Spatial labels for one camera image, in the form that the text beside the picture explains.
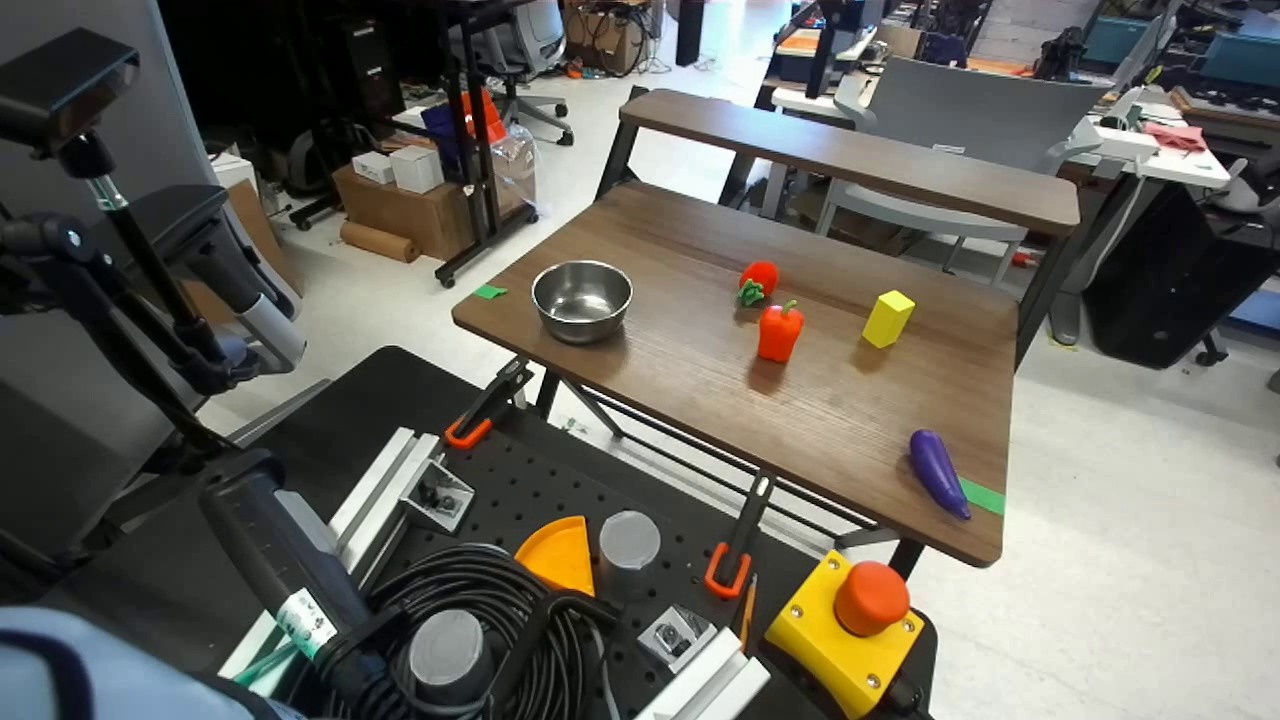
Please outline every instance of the floor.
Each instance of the floor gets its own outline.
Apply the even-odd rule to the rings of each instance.
[[[713,59],[641,86],[750,104],[786,0],[713,0],[707,14]],[[203,419],[242,429],[381,343],[483,383],[505,351],[454,327],[449,307],[593,202],[630,86],[555,79],[544,91],[568,97],[576,150],[542,143],[542,225],[454,292],[434,259],[340,249],[336,225],[294,238],[314,349],[294,377],[245,383]],[[723,151],[663,138],[641,138],[638,155],[646,180],[707,202],[728,169]],[[1212,374],[1146,374],[1037,339],[1016,377],[1006,559],[975,572],[929,553],[912,576],[917,608],[943,638],[939,720],[1274,715],[1280,396],[1264,383],[1280,351],[1255,337],[1229,343],[1231,361]],[[573,406],[553,419],[593,437]]]

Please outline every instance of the purple object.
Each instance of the purple object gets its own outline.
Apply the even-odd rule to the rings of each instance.
[[[929,432],[929,429],[912,432],[912,470],[917,470],[917,479],[929,488],[929,495],[943,512],[968,519],[968,495],[962,488],[962,474],[954,465],[947,445],[936,432]]]

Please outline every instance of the metal bowl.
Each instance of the metal bowl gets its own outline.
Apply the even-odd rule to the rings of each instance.
[[[601,259],[553,265],[534,279],[534,305],[564,343],[605,343],[634,307],[634,279]]]

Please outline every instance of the office chair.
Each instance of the office chair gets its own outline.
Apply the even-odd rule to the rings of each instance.
[[[1061,143],[1100,97],[1100,87],[1085,86],[1029,86],[939,65],[888,59],[860,129],[905,143],[954,150],[991,166],[1056,173]],[[1002,241],[1007,246],[1007,251],[991,286],[1006,279],[1014,251],[1024,241],[1024,229],[1016,225],[980,212],[901,202],[860,185],[828,189],[816,216],[822,238],[828,238],[835,207],[912,234],[958,238],[943,273],[954,273],[968,238]]]
[[[564,123],[564,97],[519,97],[517,87],[534,75],[560,68],[568,50],[560,0],[529,0],[514,8],[508,23],[483,30],[482,58],[505,86],[505,118],[534,118],[560,129],[555,143],[573,143],[573,129]]]

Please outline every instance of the black cable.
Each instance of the black cable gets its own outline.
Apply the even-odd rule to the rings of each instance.
[[[601,682],[595,629],[612,625],[612,611],[588,598],[564,598],[538,585],[499,549],[449,549],[404,576],[384,580],[367,593],[373,619],[355,629],[326,669],[352,662],[355,651],[381,657],[388,673],[359,696],[340,696],[320,676],[326,715],[470,715],[470,720],[582,720],[593,712],[593,683]],[[478,703],[429,703],[417,696],[417,682],[401,669],[413,633],[445,611],[474,611],[496,651],[496,676]],[[544,638],[519,657],[519,642],[544,619]]]

